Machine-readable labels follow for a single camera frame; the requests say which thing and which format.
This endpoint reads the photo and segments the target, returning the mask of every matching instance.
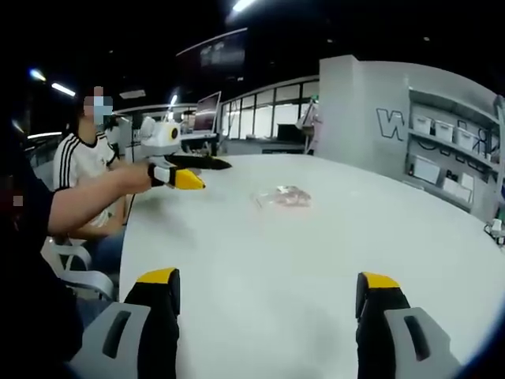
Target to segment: white chair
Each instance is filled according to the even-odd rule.
[[[114,301],[114,284],[109,277],[98,271],[88,271],[92,258],[88,251],[82,246],[60,246],[56,245],[52,238],[49,241],[50,253],[58,257],[58,261],[62,262],[60,257],[67,257],[65,265],[61,264],[61,268],[51,264],[56,272],[56,275],[69,287],[84,288],[93,290],[100,297],[106,300]],[[72,262],[79,260],[86,271],[73,271],[71,269]]]

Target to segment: desk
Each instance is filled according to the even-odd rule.
[[[180,378],[352,378],[361,271],[397,280],[468,362],[499,315],[505,256],[483,223],[418,189],[311,156],[230,156],[203,191],[137,196],[120,298],[136,278],[181,270]],[[296,185],[311,208],[252,195]]]

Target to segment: white t-shirt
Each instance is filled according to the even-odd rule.
[[[70,133],[56,149],[53,162],[53,185],[55,190],[78,186],[105,173],[116,159],[116,153],[109,145],[104,133],[97,133],[94,144],[87,144]],[[109,219],[104,209],[91,225],[101,227]]]

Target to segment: plastic bag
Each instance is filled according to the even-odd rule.
[[[277,186],[272,190],[259,192],[254,200],[259,208],[268,205],[308,207],[311,204],[310,195],[296,186]]]

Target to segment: black ceiling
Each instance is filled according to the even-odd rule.
[[[503,20],[495,8],[463,9],[444,1],[256,0],[240,17],[227,20],[235,2],[125,9],[85,24],[76,21],[69,24],[71,32],[42,17],[36,22],[36,35],[43,42],[18,42],[14,50],[23,66],[40,69],[49,82],[77,93],[102,85],[106,95],[113,96],[115,109],[167,103],[173,88],[181,85],[175,59],[179,51],[244,27],[249,28],[244,80],[222,83],[220,88],[182,87],[181,101],[195,102],[216,89],[230,98],[317,74],[321,58],[341,54],[435,66],[505,93],[505,33],[498,29]],[[146,91],[145,98],[118,96],[138,88]],[[71,102],[68,96],[35,82],[28,82],[28,93],[32,133],[61,129]]]

